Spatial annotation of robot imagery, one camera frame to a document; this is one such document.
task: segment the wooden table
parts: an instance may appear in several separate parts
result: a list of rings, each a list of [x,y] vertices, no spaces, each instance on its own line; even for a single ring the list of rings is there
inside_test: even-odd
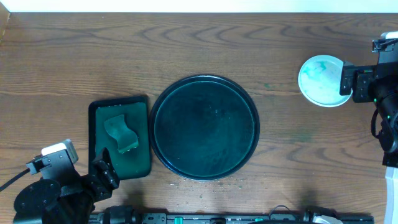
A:
[[[213,73],[240,84],[256,103],[261,135],[250,161],[219,181],[197,182],[152,153],[150,175],[122,181],[98,211],[130,204],[140,211],[268,213],[276,205],[319,205],[383,223],[374,106],[316,106],[301,94],[297,75],[320,54],[375,64],[372,39],[398,30],[397,21],[397,14],[12,14],[0,46],[0,182],[66,138],[86,174],[92,101],[146,94],[152,106],[173,82]],[[0,222],[11,222],[16,195],[40,176],[26,175],[0,193]]]

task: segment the black circular tray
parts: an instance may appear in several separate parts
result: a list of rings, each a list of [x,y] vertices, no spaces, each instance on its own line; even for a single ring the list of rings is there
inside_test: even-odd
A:
[[[177,81],[150,112],[149,138],[156,156],[176,174],[194,180],[236,172],[253,154],[259,132],[248,93],[214,75]]]

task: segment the white background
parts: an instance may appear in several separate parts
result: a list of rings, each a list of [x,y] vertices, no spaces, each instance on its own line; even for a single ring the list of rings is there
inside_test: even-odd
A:
[[[398,12],[398,0],[0,0],[10,12]]]

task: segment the curved green object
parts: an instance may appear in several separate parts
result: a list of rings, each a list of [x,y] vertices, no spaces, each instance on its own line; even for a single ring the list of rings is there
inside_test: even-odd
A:
[[[121,154],[139,145],[137,134],[129,129],[124,121],[124,114],[106,120],[105,131],[116,140]]]

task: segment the white plate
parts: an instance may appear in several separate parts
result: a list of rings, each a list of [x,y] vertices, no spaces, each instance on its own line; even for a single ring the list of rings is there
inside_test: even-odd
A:
[[[340,79],[343,61],[329,55],[308,59],[298,74],[298,86],[303,95],[318,106],[334,107],[347,102],[350,96],[341,96]]]

